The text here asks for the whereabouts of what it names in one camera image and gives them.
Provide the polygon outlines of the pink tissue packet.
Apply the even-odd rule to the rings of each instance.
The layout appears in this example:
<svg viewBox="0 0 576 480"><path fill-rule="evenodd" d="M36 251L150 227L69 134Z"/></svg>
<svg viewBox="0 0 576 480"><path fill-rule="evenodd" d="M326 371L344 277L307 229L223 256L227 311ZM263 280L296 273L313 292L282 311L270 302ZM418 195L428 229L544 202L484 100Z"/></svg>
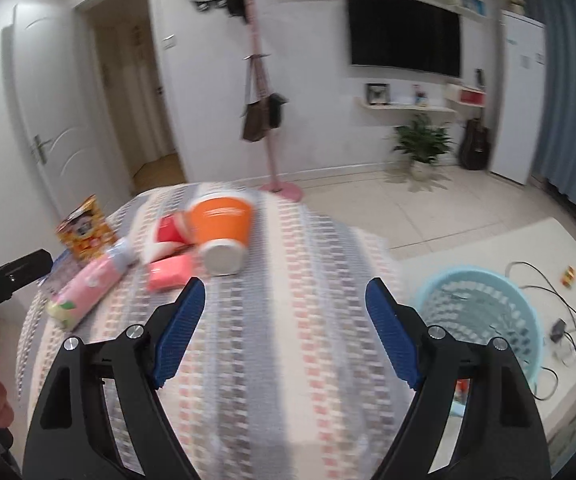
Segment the pink tissue packet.
<svg viewBox="0 0 576 480"><path fill-rule="evenodd" d="M190 252L152 262L149 266L148 289L150 292L184 287L195 274L195 264Z"/></svg>

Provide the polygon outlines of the orange soymilk paper cup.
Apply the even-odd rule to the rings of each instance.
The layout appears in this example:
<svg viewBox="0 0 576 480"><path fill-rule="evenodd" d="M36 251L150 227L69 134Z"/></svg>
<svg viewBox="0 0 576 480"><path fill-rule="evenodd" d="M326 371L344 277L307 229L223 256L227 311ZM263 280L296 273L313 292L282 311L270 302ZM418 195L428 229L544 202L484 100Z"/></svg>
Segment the orange soymilk paper cup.
<svg viewBox="0 0 576 480"><path fill-rule="evenodd" d="M233 275L243 268L254 214L254 200L242 191L208 192L189 203L186 218L207 273Z"/></svg>

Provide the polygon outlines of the red white paper cup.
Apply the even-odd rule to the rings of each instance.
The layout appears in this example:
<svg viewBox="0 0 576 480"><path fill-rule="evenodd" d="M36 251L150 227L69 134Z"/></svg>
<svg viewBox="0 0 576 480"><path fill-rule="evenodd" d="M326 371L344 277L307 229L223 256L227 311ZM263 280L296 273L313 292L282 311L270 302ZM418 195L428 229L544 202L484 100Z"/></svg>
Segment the red white paper cup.
<svg viewBox="0 0 576 480"><path fill-rule="evenodd" d="M141 249L140 259L143 264L173 256L193 244L190 228L184 211L166 214L155 221Z"/></svg>

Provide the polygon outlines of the striped woven tablecloth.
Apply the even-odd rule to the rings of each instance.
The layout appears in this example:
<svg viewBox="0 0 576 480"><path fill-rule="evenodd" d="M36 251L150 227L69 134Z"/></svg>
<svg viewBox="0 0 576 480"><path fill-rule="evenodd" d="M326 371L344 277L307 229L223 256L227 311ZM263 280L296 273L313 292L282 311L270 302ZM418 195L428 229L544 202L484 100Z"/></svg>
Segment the striped woven tablecloth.
<svg viewBox="0 0 576 480"><path fill-rule="evenodd" d="M271 194L245 267L204 275L201 320L159 397L204 479L368 479L411 394L365 307L402 275L377 235Z"/></svg>

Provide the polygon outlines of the orange panda snack packet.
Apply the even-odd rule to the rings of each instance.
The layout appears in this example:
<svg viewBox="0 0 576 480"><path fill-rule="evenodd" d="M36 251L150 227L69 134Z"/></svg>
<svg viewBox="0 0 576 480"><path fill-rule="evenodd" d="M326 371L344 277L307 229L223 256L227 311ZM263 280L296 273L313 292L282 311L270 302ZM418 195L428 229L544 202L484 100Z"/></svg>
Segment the orange panda snack packet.
<svg viewBox="0 0 576 480"><path fill-rule="evenodd" d="M94 195L87 197L60 223L56 236L81 263L96 259L117 241Z"/></svg>

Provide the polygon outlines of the pink coat rack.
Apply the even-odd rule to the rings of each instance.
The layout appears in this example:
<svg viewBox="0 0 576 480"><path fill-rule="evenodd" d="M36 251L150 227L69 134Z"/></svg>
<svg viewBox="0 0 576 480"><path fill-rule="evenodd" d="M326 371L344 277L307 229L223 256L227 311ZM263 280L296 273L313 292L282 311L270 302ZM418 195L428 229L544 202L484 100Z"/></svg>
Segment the pink coat rack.
<svg viewBox="0 0 576 480"><path fill-rule="evenodd" d="M286 200L298 203L303 197L302 189L294 183L280 180L277 172L274 133L273 130L269 128L268 123L268 97L271 94L271 90L269 90L267 73L263 61L262 40L256 0L245 0L245 15L249 21L248 30L251 41L251 73L254 76L257 98L261 101L263 110L263 141L267 156L269 182L262 186L262 190L272 192Z"/></svg>

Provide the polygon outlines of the white low coffee table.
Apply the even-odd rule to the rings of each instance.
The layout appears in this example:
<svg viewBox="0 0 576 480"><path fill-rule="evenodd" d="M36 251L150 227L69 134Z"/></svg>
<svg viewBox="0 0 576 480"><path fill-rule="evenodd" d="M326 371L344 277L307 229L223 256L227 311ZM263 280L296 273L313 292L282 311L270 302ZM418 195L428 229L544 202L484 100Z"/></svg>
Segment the white low coffee table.
<svg viewBox="0 0 576 480"><path fill-rule="evenodd" d="M553 472L576 452L576 280L561 284L567 266L576 270L576 241L555 219L433 252L402 262L404 301L416 304L425 282L454 266L478 266L507 276L521 288L544 336L538 375L538 411L550 445Z"/></svg>

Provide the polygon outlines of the black acoustic guitar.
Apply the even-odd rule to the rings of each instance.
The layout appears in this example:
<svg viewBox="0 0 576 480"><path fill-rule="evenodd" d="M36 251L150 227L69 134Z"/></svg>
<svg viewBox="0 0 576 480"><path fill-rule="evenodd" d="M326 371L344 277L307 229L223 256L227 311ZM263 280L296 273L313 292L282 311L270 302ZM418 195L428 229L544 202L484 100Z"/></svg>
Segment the black acoustic guitar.
<svg viewBox="0 0 576 480"><path fill-rule="evenodd" d="M459 145L458 162L460 167L467 170L484 170L490 159L491 143L490 130L484 125L486 114L486 74L482 68L476 69L477 87L480 90L477 117L469 118L466 122L465 135Z"/></svg>

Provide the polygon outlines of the black hanging bag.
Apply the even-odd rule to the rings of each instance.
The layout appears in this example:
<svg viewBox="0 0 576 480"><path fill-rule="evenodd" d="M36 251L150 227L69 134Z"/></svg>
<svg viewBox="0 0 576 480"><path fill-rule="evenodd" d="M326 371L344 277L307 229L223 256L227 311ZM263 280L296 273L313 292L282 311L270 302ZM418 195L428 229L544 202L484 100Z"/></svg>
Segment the black hanging bag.
<svg viewBox="0 0 576 480"><path fill-rule="evenodd" d="M267 98L268 125L271 129L277 129L282 122L282 107L288 100L278 92L273 92Z"/></svg>

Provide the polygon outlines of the framed butterfly picture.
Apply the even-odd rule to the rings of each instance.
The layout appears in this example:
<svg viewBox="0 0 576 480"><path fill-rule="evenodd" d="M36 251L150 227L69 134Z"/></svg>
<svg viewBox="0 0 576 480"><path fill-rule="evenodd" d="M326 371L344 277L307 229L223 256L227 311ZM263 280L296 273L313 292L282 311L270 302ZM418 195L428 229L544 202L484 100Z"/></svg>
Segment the framed butterfly picture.
<svg viewBox="0 0 576 480"><path fill-rule="evenodd" d="M366 84L365 99L369 106L386 106L390 100L390 84Z"/></svg>

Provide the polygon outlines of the white refrigerator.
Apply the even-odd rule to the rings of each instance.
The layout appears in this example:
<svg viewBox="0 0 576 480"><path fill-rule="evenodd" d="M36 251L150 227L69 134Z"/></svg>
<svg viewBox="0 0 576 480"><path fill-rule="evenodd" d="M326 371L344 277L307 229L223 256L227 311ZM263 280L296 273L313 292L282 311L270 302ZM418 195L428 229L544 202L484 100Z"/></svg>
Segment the white refrigerator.
<svg viewBox="0 0 576 480"><path fill-rule="evenodd" d="M503 83L490 171L525 185L542 126L546 82L545 25L501 13Z"/></svg>

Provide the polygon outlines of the white curved wall shelf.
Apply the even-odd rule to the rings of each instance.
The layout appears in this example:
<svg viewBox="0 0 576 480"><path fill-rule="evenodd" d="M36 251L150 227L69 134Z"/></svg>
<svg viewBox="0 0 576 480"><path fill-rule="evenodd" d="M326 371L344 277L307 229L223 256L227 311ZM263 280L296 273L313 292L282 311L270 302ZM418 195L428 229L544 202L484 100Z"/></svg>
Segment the white curved wall shelf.
<svg viewBox="0 0 576 480"><path fill-rule="evenodd" d="M414 104L369 104L362 98L354 98L355 104L365 108L365 110L374 110L375 112L410 112L410 113L434 113L434 114L451 114L455 115L456 110L445 106L418 106Z"/></svg>

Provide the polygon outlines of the white red wall box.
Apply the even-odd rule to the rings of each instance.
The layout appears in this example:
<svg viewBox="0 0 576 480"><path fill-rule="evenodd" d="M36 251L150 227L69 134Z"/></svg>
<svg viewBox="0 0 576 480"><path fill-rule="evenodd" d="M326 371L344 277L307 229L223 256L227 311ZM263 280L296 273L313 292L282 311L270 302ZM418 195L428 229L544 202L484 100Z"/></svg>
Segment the white red wall box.
<svg viewBox="0 0 576 480"><path fill-rule="evenodd" d="M461 84L447 84L444 87L444 99L463 106L486 106L486 92L484 90Z"/></svg>

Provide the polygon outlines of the white light switch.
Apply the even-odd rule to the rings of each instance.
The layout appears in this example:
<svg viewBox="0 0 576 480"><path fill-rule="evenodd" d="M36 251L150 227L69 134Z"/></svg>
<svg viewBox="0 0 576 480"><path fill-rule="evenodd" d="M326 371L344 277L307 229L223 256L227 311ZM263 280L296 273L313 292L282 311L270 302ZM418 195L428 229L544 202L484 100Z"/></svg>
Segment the white light switch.
<svg viewBox="0 0 576 480"><path fill-rule="evenodd" d="M167 36L163 39L163 48L170 49L176 46L176 37L174 35Z"/></svg>

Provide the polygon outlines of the black wall television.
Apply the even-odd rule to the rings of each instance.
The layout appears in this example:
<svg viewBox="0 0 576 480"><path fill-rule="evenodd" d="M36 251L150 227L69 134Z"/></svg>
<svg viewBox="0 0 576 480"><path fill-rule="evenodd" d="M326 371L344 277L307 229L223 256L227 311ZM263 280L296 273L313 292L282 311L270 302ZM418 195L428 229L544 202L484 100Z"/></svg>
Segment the black wall television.
<svg viewBox="0 0 576 480"><path fill-rule="evenodd" d="M418 0L345 3L353 65L462 76L458 13Z"/></svg>

